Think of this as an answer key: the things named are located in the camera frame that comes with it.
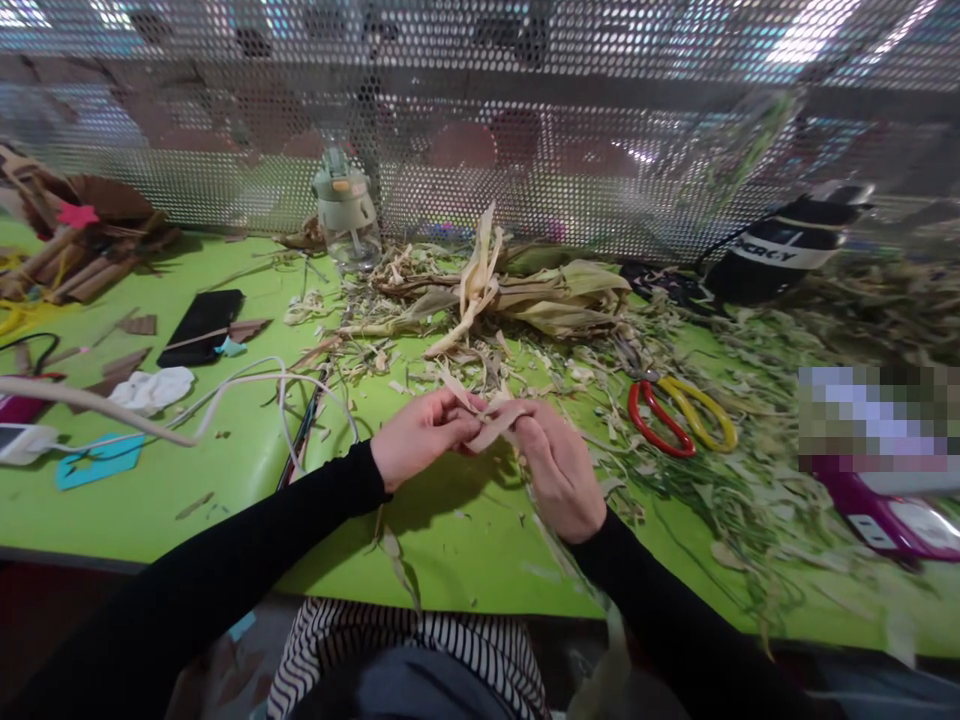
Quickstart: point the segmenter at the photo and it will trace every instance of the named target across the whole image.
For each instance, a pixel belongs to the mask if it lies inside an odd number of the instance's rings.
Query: red scissors handle
[[[641,390],[643,391],[644,402],[653,410],[653,414],[660,418],[660,420],[670,428],[670,431],[677,436],[681,447],[674,447],[661,439],[659,435],[650,429],[650,426],[644,422],[643,418],[640,417],[638,404]],[[630,419],[633,420],[633,424],[637,426],[637,430],[657,449],[678,458],[693,457],[697,454],[697,449],[693,446],[693,440],[690,439],[690,436],[684,432],[682,427],[677,425],[674,419],[667,414],[666,410],[660,407],[660,403],[657,402],[657,398],[653,394],[653,385],[651,385],[648,380],[641,380],[639,383],[634,383],[630,386],[627,410],[630,412]]]

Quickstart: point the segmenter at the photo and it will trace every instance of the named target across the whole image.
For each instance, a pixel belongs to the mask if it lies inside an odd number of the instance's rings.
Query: perforated metal screen
[[[960,179],[948,0],[0,0],[0,55],[0,132],[187,225],[295,229],[331,145],[387,233],[496,199],[518,236],[681,261],[832,178],[902,241]]]

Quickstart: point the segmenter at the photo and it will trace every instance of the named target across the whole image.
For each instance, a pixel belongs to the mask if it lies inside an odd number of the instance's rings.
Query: striped fabric
[[[518,718],[550,717],[530,636],[521,620],[424,612],[309,598],[297,613],[267,699],[267,717],[282,718],[320,678],[358,653],[397,646],[459,660]]]

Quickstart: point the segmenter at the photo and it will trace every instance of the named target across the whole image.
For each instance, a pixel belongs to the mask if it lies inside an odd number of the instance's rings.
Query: smartphone
[[[191,338],[199,339],[164,350],[157,358],[157,365],[194,367],[215,362],[219,357],[216,348],[223,344],[230,323],[237,319],[242,305],[243,293],[239,290],[218,290],[197,295],[167,345],[177,345]]]

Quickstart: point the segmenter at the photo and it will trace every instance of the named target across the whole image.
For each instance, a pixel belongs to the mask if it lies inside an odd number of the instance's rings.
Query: white tissue
[[[110,401],[137,415],[152,417],[188,392],[196,377],[185,367],[164,368],[158,373],[135,372],[110,393]]]

